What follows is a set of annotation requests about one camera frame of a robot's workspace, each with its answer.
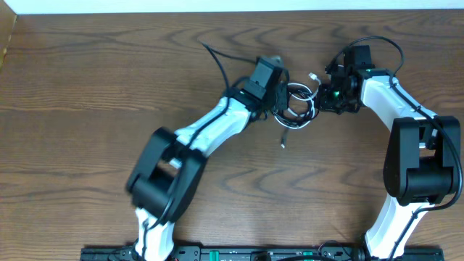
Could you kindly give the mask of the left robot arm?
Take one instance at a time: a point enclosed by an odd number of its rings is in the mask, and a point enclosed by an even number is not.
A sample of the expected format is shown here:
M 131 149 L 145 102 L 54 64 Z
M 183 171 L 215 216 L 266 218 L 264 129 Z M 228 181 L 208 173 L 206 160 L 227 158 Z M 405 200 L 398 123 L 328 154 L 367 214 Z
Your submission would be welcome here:
M 288 75 L 280 57 L 259 57 L 254 72 L 228 86 L 205 116 L 176 131 L 153 132 L 126 183 L 138 218 L 139 260 L 168 258 L 175 222 L 190 205 L 209 156 L 267 117 Z

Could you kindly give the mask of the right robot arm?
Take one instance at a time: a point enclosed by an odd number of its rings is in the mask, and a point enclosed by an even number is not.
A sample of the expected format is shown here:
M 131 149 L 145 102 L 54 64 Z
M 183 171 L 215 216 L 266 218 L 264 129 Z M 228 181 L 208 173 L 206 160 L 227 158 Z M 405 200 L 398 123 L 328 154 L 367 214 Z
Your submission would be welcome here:
M 451 207 L 463 190 L 460 123 L 438 116 L 406 92 L 395 72 L 377 68 L 368 45 L 345 47 L 341 64 L 326 67 L 315 106 L 338 115 L 371 109 L 389 129 L 383 166 L 387 197 L 364 235 L 356 260 L 395 260 L 428 212 Z

